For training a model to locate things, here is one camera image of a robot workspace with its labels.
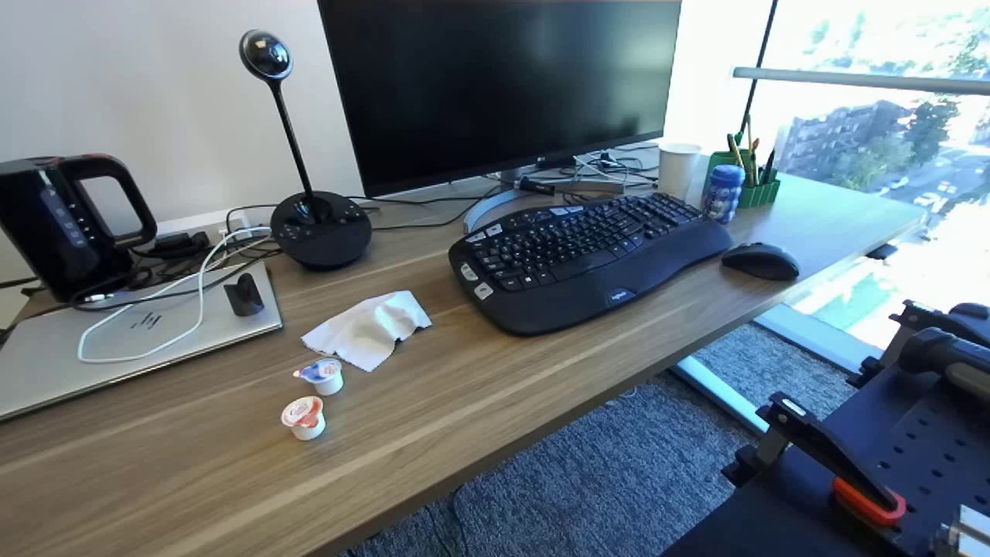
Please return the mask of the blue gum bottle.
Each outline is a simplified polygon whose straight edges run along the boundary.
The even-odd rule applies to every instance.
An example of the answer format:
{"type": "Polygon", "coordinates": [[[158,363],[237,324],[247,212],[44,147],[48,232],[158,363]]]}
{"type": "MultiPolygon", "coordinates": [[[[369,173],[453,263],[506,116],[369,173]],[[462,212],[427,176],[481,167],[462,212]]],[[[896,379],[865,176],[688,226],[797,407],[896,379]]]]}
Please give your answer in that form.
{"type": "Polygon", "coordinates": [[[737,163],[719,163],[704,190],[704,215],[732,222],[744,198],[744,179],[747,173],[737,163]]]}

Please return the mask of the black ergonomic keyboard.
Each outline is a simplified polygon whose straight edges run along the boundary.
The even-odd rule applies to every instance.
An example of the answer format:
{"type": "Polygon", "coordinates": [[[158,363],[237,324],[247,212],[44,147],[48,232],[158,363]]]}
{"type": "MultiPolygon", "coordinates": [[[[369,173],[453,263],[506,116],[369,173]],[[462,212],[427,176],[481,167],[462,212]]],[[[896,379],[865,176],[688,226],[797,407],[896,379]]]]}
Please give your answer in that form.
{"type": "Polygon", "coordinates": [[[662,288],[732,248],[725,226],[670,194],[534,207],[464,232],[453,274],[507,336],[550,336],[662,288]]]}

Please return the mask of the white crumpled tissue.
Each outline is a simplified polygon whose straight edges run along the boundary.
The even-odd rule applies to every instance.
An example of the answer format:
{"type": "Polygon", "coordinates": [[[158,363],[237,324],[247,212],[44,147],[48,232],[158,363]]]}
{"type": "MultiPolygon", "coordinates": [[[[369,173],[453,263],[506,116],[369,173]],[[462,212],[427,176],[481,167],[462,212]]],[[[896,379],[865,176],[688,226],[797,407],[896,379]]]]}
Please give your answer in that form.
{"type": "Polygon", "coordinates": [[[424,329],[432,329],[432,316],[419,296],[411,290],[393,290],[326,319],[305,336],[305,346],[321,356],[338,356],[360,371],[374,371],[399,345],[424,329]]]}

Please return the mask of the black webcam on stand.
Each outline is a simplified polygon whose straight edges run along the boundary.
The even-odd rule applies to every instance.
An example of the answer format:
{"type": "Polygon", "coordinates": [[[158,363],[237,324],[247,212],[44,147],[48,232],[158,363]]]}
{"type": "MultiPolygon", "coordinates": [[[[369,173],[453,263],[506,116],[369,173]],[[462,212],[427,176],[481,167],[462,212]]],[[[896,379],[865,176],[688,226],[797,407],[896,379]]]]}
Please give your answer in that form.
{"type": "Polygon", "coordinates": [[[357,263],[371,244],[371,219],[357,202],[336,192],[315,192],[310,182],[281,98],[281,82],[292,75],[292,49],[269,31],[244,31],[238,56],[241,66],[269,88],[305,185],[300,194],[286,198],[269,217],[276,244],[306,268],[341,268],[357,263]]]}

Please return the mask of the creamer cup blue lid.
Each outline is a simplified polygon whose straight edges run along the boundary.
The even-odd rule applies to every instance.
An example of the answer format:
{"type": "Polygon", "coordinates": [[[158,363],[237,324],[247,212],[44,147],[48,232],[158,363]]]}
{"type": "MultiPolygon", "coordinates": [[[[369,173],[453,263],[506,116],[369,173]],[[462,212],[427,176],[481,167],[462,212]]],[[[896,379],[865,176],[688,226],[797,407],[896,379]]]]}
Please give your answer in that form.
{"type": "Polygon", "coordinates": [[[344,370],[338,358],[312,358],[293,371],[299,382],[310,384],[319,397],[344,389],[344,370]]]}

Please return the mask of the black computer monitor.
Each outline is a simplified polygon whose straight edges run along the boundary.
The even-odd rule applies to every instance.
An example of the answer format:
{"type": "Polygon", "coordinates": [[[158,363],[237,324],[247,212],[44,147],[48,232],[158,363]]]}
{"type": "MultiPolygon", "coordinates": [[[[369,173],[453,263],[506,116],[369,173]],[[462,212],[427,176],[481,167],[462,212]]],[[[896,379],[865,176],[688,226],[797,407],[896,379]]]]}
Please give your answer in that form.
{"type": "Polygon", "coordinates": [[[680,0],[315,0],[371,194],[667,131],[680,0]]]}

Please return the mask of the white paper cup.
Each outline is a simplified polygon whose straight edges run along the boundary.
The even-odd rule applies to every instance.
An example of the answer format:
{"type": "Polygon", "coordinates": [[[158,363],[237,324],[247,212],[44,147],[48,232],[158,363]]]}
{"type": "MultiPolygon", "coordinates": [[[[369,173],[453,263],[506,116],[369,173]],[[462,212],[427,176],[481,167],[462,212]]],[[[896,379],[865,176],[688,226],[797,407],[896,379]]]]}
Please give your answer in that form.
{"type": "Polygon", "coordinates": [[[710,155],[699,147],[662,142],[656,185],[673,198],[698,203],[699,190],[704,190],[704,176],[707,176],[707,163],[710,163],[710,155]]]}

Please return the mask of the creamer cup red lid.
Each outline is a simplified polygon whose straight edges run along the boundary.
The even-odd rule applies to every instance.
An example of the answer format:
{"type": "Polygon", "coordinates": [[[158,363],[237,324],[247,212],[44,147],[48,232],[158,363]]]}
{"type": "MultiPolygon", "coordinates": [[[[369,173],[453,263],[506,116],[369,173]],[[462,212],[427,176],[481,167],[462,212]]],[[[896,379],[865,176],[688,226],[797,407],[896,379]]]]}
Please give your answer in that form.
{"type": "Polygon", "coordinates": [[[305,444],[329,429],[326,404],[319,397],[299,397],[281,409],[281,424],[305,444]]]}

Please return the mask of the small black adapter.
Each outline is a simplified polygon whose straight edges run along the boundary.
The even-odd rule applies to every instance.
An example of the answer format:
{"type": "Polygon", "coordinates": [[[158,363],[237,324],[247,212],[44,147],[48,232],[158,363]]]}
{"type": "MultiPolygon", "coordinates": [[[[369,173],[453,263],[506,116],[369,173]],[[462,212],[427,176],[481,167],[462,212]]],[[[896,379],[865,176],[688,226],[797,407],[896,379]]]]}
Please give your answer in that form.
{"type": "Polygon", "coordinates": [[[226,284],[226,301],[237,316],[256,316],[264,310],[264,296],[251,274],[241,274],[231,284],[226,284]]]}

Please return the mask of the black computer mouse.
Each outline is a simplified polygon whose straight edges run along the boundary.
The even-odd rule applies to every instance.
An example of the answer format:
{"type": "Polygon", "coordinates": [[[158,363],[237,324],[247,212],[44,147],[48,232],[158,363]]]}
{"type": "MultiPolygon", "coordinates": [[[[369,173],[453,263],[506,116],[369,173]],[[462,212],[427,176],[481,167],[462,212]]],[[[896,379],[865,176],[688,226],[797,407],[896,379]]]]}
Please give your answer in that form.
{"type": "Polygon", "coordinates": [[[784,248],[769,243],[739,244],[729,252],[722,263],[752,279],[769,279],[769,283],[799,279],[799,263],[784,248]]]}

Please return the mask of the green pen holder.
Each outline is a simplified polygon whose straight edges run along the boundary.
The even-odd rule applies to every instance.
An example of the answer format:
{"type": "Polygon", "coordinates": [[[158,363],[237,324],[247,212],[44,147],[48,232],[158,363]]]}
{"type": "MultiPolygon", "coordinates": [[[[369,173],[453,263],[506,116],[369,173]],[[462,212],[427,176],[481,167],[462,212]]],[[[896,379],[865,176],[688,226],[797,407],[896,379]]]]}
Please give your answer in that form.
{"type": "Polygon", "coordinates": [[[773,162],[758,157],[758,141],[750,131],[732,133],[729,147],[710,155],[710,173],[716,173],[722,163],[744,169],[744,207],[766,207],[777,202],[780,176],[773,162]]]}

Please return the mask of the silver closed laptop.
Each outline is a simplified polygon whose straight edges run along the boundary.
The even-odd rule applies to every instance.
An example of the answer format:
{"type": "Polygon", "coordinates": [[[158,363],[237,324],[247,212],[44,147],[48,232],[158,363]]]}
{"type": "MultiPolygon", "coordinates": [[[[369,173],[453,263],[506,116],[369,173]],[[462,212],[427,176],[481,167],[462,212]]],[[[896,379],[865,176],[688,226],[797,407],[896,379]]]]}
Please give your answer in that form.
{"type": "Polygon", "coordinates": [[[57,310],[25,319],[0,349],[0,419],[38,411],[280,329],[281,310],[264,263],[218,268],[205,293],[187,283],[181,296],[125,312],[57,310]],[[256,316],[237,316],[226,301],[226,284],[241,274],[251,274],[259,288],[264,310],[256,316]]]}

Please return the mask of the black electric kettle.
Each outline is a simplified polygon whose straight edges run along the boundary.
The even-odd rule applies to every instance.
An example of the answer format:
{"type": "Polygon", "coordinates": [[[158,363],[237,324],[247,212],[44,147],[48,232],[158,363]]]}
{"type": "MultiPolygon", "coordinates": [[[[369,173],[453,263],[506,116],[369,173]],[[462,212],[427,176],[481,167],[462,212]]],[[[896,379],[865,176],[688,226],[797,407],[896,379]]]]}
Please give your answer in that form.
{"type": "Polygon", "coordinates": [[[0,226],[60,303],[127,284],[131,252],[158,235],[131,169],[110,155],[3,162],[0,226]],[[139,230],[115,235],[88,194],[88,179],[115,179],[139,230]]]}

